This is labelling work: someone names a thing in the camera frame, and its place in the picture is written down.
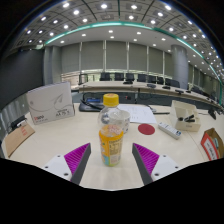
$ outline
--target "chair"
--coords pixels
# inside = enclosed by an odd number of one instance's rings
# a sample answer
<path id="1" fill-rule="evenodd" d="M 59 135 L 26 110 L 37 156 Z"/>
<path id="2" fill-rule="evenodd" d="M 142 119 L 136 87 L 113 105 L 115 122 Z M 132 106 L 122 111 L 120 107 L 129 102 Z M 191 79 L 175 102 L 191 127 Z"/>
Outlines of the chair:
<path id="1" fill-rule="evenodd" d="M 124 81 L 124 73 L 115 72 L 114 81 Z"/>
<path id="2" fill-rule="evenodd" d="M 148 76 L 148 83 L 156 83 L 156 76 L 149 75 Z"/>
<path id="3" fill-rule="evenodd" d="M 180 83 L 176 80 L 171 79 L 170 80 L 170 86 L 180 88 Z"/>
<path id="4" fill-rule="evenodd" d="M 109 72 L 102 72 L 100 75 L 100 81 L 111 81 Z"/>
<path id="5" fill-rule="evenodd" d="M 126 81 L 134 81 L 134 74 L 133 73 L 126 73 Z"/>
<path id="6" fill-rule="evenodd" d="M 146 82 L 146 74 L 138 74 L 137 82 Z"/>
<path id="7" fill-rule="evenodd" d="M 166 86 L 170 86 L 170 81 L 171 81 L 172 79 L 168 79 L 168 78 L 165 78 L 165 85 Z"/>
<path id="8" fill-rule="evenodd" d="M 164 83 L 163 77 L 157 76 L 157 84 L 163 85 L 163 83 Z"/>

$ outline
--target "red circle sticker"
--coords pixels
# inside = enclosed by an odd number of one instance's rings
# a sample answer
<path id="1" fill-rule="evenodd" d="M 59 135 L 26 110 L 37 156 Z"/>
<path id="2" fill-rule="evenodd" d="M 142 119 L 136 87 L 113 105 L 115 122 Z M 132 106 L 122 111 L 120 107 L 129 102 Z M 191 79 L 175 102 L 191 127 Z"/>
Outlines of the red circle sticker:
<path id="1" fill-rule="evenodd" d="M 155 128 L 149 124 L 140 124 L 138 130 L 144 135 L 152 135 L 155 132 Z"/>

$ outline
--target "cardboard box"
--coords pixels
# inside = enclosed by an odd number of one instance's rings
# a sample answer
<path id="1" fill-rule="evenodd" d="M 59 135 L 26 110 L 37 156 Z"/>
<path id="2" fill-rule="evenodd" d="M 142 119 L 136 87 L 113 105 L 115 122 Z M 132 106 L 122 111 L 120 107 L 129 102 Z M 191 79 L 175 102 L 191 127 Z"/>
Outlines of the cardboard box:
<path id="1" fill-rule="evenodd" d="M 35 125 L 75 115 L 69 82 L 33 89 L 26 97 Z"/>
<path id="2" fill-rule="evenodd" d="M 213 139 L 216 138 L 218 141 L 218 149 L 216 148 Z M 218 133 L 214 128 L 211 128 L 204 132 L 203 138 L 201 140 L 201 145 L 204 148 L 209 160 L 216 160 L 223 158 L 224 155 L 224 145 L 222 139 L 219 137 Z"/>
<path id="3" fill-rule="evenodd" d="M 195 122 L 179 121 L 178 118 L 186 118 L 190 115 L 194 115 Z M 183 103 L 173 100 L 170 108 L 170 121 L 172 126 L 177 130 L 183 131 L 198 131 L 201 127 L 201 121 L 198 116 L 197 108 L 193 104 Z"/>

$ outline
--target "table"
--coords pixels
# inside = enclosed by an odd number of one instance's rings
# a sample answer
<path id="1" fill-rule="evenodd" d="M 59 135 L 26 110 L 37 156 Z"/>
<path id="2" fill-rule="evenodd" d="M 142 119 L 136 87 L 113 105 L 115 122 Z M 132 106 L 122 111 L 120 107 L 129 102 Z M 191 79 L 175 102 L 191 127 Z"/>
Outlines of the table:
<path id="1" fill-rule="evenodd" d="M 206 96 L 201 94 L 191 92 L 187 93 L 185 89 L 180 89 L 177 87 L 170 87 L 170 90 L 163 89 L 163 85 L 154 84 L 156 88 L 152 89 L 147 87 L 147 83 L 145 82 L 136 82 L 134 81 L 133 84 L 123 84 L 123 81 L 100 81 L 100 82 L 87 82 L 79 86 L 79 92 L 135 92 L 135 93 L 153 93 L 153 94 L 160 94 L 166 96 L 175 96 L 185 99 L 197 100 L 200 102 L 204 102 L 209 105 L 216 106 L 218 108 L 222 108 L 217 102 L 213 101 L 211 103 L 211 99 L 208 100 Z M 181 90 L 184 93 L 179 95 L 178 92 L 175 90 Z"/>
<path id="2" fill-rule="evenodd" d="M 143 135 L 138 131 L 139 124 L 131 123 L 128 132 L 124 135 L 120 163 L 115 167 L 106 167 L 100 156 L 98 112 L 80 112 L 78 103 L 74 104 L 74 107 L 74 117 L 41 125 L 34 125 L 30 114 L 26 114 L 27 121 L 35 133 L 23 142 L 9 159 L 41 168 L 55 155 L 65 155 L 90 142 L 91 155 L 80 186 L 106 190 L 132 189 L 144 185 L 132 154 L 132 143 L 140 144 L 159 155 L 166 154 L 184 168 L 209 161 L 200 145 L 205 130 L 214 127 L 221 138 L 224 136 L 224 116 L 218 114 L 216 120 L 210 115 L 199 114 L 202 123 L 199 131 L 182 131 L 179 140 L 161 131 L 157 124 L 152 124 L 155 128 L 153 135 Z M 170 107 L 164 106 L 153 106 L 153 108 L 157 112 L 170 110 Z M 204 110 L 198 110 L 198 112 L 207 114 Z M 157 123 L 164 122 L 171 125 L 169 115 L 155 115 L 155 118 Z M 2 148 L 6 152 L 4 141 Z"/>

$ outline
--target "yellow bottle cap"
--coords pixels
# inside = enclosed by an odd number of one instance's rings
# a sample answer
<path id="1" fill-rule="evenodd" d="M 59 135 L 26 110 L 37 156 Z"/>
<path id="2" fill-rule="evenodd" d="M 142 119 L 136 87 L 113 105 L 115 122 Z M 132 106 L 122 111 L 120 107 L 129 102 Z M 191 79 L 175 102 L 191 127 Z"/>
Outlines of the yellow bottle cap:
<path id="1" fill-rule="evenodd" d="M 107 107 L 116 107 L 119 104 L 119 97 L 117 94 L 108 93 L 103 95 L 103 104 Z"/>

